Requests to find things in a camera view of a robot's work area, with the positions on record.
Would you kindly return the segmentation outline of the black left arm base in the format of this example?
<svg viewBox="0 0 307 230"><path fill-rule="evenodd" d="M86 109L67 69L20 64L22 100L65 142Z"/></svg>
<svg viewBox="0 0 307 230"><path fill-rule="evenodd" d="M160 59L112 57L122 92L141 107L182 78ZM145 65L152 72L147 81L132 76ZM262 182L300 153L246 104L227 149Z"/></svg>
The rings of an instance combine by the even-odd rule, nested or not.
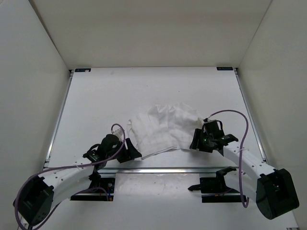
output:
<svg viewBox="0 0 307 230"><path fill-rule="evenodd" d="M114 200L116 177L114 174L101 174L91 182L88 192L81 192L70 197L70 201L104 201Z"/></svg>

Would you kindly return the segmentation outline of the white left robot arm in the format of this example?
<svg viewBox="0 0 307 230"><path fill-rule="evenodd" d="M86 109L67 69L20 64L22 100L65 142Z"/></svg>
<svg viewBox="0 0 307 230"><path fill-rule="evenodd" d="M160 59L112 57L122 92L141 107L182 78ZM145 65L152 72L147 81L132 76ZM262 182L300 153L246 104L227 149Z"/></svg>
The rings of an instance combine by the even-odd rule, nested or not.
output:
<svg viewBox="0 0 307 230"><path fill-rule="evenodd" d="M108 134L100 144L95 144L71 166L44 170L28 178L13 202L15 216L36 226L47 219L52 208L63 200L84 191L94 191L100 186L98 171L110 160L119 163L142 157L129 138L121 141Z"/></svg>

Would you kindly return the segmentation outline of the white pleated skirt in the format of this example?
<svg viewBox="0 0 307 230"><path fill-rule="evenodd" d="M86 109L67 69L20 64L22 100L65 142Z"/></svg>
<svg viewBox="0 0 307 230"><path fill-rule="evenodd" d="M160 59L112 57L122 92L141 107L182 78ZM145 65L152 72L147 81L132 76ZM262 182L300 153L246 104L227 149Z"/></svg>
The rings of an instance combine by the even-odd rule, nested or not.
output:
<svg viewBox="0 0 307 230"><path fill-rule="evenodd" d="M157 104L134 115L127 134L143 160L169 150L189 150L198 117L202 118L199 112L184 103Z"/></svg>

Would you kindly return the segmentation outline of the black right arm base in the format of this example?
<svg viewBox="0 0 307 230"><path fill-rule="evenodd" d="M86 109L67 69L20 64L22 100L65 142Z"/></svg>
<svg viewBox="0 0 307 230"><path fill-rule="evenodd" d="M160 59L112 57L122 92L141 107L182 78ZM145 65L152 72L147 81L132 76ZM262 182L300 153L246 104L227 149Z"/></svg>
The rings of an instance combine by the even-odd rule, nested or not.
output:
<svg viewBox="0 0 307 230"><path fill-rule="evenodd" d="M200 191L202 203L240 203L239 190L226 186L224 177L229 173L237 172L234 167L218 170L215 177L201 177L200 183L188 188L190 192Z"/></svg>

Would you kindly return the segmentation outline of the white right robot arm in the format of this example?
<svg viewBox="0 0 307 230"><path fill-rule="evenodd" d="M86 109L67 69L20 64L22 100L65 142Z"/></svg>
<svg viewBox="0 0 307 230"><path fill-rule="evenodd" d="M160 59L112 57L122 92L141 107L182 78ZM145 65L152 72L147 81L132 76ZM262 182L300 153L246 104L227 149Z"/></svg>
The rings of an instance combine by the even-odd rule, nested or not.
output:
<svg viewBox="0 0 307 230"><path fill-rule="evenodd" d="M219 152L237 166L218 170L215 177L192 185L189 191L201 190L204 194L221 196L236 190L243 201L254 201L267 219L274 219L299 207L299 200L291 174L276 169L255 157L239 144L238 138L226 135L219 120L204 120L202 128L194 131L190 149L202 152Z"/></svg>

